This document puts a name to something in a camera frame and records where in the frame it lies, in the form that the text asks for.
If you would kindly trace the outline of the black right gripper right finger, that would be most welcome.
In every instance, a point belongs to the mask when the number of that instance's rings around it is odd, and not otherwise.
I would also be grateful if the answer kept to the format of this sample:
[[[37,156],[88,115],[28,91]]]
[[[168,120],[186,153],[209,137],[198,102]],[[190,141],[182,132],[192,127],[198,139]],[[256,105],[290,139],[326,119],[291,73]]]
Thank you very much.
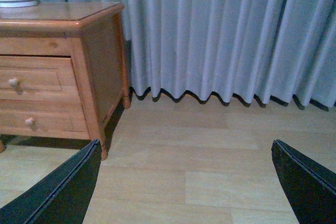
[[[271,156],[299,223],[335,223],[335,173],[281,140]]]

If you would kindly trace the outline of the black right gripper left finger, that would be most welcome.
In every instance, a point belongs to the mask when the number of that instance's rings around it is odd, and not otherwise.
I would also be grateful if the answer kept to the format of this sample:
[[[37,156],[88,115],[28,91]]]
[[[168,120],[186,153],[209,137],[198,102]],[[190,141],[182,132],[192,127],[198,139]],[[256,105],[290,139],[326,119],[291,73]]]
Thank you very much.
[[[83,223],[101,164],[94,140],[1,208],[1,223]]]

